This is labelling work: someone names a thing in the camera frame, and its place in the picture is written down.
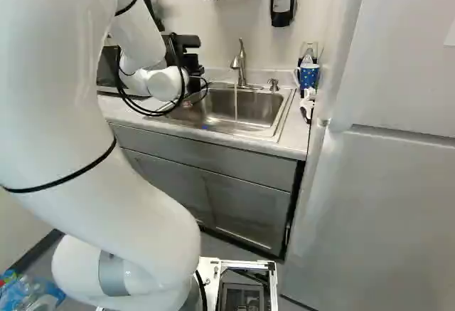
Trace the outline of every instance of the gray countertop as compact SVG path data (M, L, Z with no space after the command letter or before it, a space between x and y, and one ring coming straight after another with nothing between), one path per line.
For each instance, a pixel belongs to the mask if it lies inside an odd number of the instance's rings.
M209 80L232 82L233 77L225 70L207 70L205 77ZM286 71L258 71L250 73L250 81L255 78L260 82L267 82L265 78L276 77L280 79L280 86L293 87L292 76ZM98 95L101 111L108 122L116 125L134 127L141 130L158 132L166 135L194 139L212 144L219 144L238 149L245 149L264 154L290 159L305 160L306 145L309 138L309 126L304 122L299 109L300 94L296 92L291 107L286 116L282 134L278 142L251 139L238 135L227 135L208 130L175 125L165 122L153 121L129 109L121 98L111 95ZM150 110L160 108L164 102L153 97L137 101L142 107Z

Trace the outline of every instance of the sink basin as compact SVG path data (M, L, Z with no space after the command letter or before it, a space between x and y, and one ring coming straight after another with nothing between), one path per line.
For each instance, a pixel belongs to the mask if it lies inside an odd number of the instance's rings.
M277 141L285 119L283 116L289 110L294 93L293 88L282 88L275 93L266 88L264 90L237 89L236 113L234 85L212 83L202 100L205 89L189 95L180 107L153 120ZM171 103L163 106L162 110L170 106Z

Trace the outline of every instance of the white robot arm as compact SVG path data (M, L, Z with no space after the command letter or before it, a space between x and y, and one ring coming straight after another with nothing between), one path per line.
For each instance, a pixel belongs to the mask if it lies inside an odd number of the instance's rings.
M119 76L125 85L162 101L180 95L180 73L167 67L166 47L143 0L118 0L109 32L123 50ZM188 73L182 71L187 84Z
M68 234L55 280L96 306L178 310L198 265L197 223L130 167L95 90L111 24L125 70L164 57L145 5L112 23L117 0L2 1L0 183Z

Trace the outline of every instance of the floor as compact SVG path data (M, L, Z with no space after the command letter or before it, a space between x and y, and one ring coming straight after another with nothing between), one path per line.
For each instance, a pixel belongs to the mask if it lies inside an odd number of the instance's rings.
M51 248L48 252L44 253L27 271L28 274L36 277L42 277L52 279L50 272L50 261L53 254ZM209 257L216 257L230 260L259 260L262 259L260 256L240 249L230 243L226 243L217 238L213 238L205 233L202 234L202 255ZM277 265L278 270L278 282L280 281L280 264ZM279 297L278 300L279 311L304 311L305 309ZM75 300L67 299L59 308L59 311L95 311L95 307L84 305Z

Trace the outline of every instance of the refrigerator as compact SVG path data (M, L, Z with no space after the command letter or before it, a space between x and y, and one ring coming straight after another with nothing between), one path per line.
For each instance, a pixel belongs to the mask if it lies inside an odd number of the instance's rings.
M455 310L455 0L333 0L280 293Z

